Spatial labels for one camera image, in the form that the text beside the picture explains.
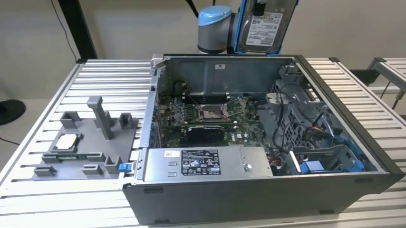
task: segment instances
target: black pole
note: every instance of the black pole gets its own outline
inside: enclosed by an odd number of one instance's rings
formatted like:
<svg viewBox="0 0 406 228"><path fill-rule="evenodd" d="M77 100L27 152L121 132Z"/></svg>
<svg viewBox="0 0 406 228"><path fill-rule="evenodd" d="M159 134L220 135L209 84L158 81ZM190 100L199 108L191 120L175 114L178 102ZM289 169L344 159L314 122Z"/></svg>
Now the black pole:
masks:
<svg viewBox="0 0 406 228"><path fill-rule="evenodd" d="M79 0L58 0L82 59L98 58Z"/></svg>
<svg viewBox="0 0 406 228"><path fill-rule="evenodd" d="M193 0L186 0L186 2L189 3L191 11L195 14L197 18L199 18L199 12L197 10L195 3L193 3Z"/></svg>

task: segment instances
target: white wall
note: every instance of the white wall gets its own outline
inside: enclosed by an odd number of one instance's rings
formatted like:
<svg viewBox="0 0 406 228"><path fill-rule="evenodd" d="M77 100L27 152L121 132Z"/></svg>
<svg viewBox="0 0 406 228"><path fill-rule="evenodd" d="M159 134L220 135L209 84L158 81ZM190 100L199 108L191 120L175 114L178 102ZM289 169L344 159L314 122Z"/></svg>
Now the white wall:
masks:
<svg viewBox="0 0 406 228"><path fill-rule="evenodd" d="M217 2L237 9L241 1ZM197 18L185 0L81 3L101 57L195 52ZM195 4L202 9L212 0ZM19 99L53 97L74 57L51 2L0 0L0 5L0 90ZM374 57L405 57L405 9L406 0L301 0L284 53L338 57L352 68L366 68Z"/></svg>
<svg viewBox="0 0 406 228"><path fill-rule="evenodd" d="M53 97L75 60L51 2L0 0L0 5L0 99Z"/></svg>

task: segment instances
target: blue cable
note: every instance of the blue cable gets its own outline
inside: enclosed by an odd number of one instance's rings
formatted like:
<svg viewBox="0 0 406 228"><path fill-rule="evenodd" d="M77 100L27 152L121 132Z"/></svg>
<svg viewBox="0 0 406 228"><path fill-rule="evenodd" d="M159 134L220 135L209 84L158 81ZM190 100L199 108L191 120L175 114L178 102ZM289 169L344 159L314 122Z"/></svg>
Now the blue cable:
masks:
<svg viewBox="0 0 406 228"><path fill-rule="evenodd" d="M349 140L346 140L345 138L340 137L340 136L334 136L334 137L329 138L328 141L326 141L325 147L329 146L333 139L342 140L346 144L349 144L349 146L352 147L353 153L356 154L356 156L358 156L358 149L354 146L354 144Z"/></svg>

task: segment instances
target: motherboard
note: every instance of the motherboard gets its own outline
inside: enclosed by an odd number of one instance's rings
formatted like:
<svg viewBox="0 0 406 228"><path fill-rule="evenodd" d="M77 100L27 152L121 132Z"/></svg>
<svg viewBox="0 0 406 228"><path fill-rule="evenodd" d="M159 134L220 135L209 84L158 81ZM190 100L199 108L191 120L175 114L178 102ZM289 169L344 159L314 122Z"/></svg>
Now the motherboard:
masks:
<svg viewBox="0 0 406 228"><path fill-rule="evenodd" d="M214 99L186 95L162 100L159 122L166 148L234 144L269 147L256 110L258 101L249 95Z"/></svg>

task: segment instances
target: blue latch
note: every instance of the blue latch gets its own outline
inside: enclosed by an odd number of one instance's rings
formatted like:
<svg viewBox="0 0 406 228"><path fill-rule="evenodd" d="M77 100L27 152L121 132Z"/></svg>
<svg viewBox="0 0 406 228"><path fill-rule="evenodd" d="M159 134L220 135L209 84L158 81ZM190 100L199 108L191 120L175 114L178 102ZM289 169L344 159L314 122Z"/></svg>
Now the blue latch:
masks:
<svg viewBox="0 0 406 228"><path fill-rule="evenodd" d="M119 172L131 172L133 171L133 163L122 163L119 166Z"/></svg>
<svg viewBox="0 0 406 228"><path fill-rule="evenodd" d="M354 166L350 168L350 172L364 172L364 171L365 171L365 165L361 160L357 160Z"/></svg>

